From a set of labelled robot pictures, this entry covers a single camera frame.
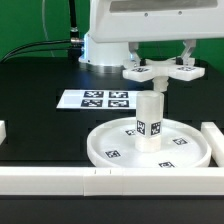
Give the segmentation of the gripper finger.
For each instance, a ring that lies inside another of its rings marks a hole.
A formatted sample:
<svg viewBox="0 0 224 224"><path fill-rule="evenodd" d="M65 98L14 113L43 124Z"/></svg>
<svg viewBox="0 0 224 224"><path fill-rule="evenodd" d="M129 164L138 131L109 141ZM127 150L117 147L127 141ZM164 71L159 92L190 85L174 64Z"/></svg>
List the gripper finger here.
<svg viewBox="0 0 224 224"><path fill-rule="evenodd" d="M195 63L195 59L191 57L191 54L196 48L196 40L184 40L183 44L184 50L181 55L176 58L176 64L184 66L193 66Z"/></svg>
<svg viewBox="0 0 224 224"><path fill-rule="evenodd" d="M129 43L130 61L134 67L145 65L145 60L138 55L138 49L138 42Z"/></svg>

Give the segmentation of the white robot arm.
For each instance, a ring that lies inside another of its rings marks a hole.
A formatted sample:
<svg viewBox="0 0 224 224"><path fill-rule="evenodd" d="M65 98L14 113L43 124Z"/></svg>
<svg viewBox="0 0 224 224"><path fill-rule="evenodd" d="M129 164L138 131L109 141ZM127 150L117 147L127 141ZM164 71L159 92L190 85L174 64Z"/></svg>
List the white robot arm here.
<svg viewBox="0 0 224 224"><path fill-rule="evenodd" d="M198 39L223 37L224 0L90 0L80 62L118 70L140 62L140 42L182 40L186 63Z"/></svg>

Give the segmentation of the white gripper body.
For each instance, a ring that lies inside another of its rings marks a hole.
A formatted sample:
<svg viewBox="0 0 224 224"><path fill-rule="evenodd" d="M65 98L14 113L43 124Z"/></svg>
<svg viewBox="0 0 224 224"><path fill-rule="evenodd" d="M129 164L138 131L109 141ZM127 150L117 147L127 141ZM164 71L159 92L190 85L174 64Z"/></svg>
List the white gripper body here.
<svg viewBox="0 0 224 224"><path fill-rule="evenodd" d="M95 42L224 37L224 0L91 0Z"/></svg>

